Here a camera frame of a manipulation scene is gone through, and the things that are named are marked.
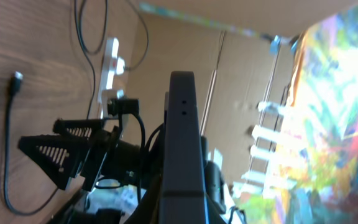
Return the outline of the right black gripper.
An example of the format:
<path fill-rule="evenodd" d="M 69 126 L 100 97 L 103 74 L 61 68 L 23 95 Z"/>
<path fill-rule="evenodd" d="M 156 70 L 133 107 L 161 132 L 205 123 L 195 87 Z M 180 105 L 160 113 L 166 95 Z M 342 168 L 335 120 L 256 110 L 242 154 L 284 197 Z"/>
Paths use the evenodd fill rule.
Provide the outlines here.
<path fill-rule="evenodd" d="M 118 186 L 99 186 L 102 180 L 114 180 L 112 175 L 102 174 L 108 155 L 115 151 L 121 138 L 122 128 L 114 126 L 112 131 L 104 130 L 103 119 L 58 119 L 53 132 L 60 135 L 23 136 L 18 148 L 33 160 L 60 189 L 66 190 L 80 167 L 84 177 L 82 189 L 91 192 L 118 189 L 125 186 L 123 180 L 117 180 Z"/>

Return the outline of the Samsung Galaxy smartphone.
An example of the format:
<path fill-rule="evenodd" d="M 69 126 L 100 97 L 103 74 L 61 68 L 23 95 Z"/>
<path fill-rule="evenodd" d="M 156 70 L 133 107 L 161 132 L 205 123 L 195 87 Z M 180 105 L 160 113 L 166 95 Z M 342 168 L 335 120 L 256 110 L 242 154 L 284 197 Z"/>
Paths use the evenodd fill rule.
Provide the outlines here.
<path fill-rule="evenodd" d="M 209 223 L 193 72 L 171 73 L 164 143 L 159 222 Z"/>

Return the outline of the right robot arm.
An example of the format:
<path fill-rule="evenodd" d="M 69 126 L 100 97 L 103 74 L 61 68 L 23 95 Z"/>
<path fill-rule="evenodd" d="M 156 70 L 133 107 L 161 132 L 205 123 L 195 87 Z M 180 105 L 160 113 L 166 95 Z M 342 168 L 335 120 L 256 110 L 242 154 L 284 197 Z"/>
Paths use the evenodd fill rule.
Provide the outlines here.
<path fill-rule="evenodd" d="M 107 179 L 148 189 L 162 168 L 165 127 L 160 125 L 152 133 L 155 142 L 148 138 L 148 154 L 142 156 L 140 146 L 121 140 L 120 127 L 108 132 L 105 123 L 103 119 L 58 119 L 52 135 L 23 136 L 18 147 L 60 190 L 78 175 L 84 177 L 83 190 L 89 192 Z"/>

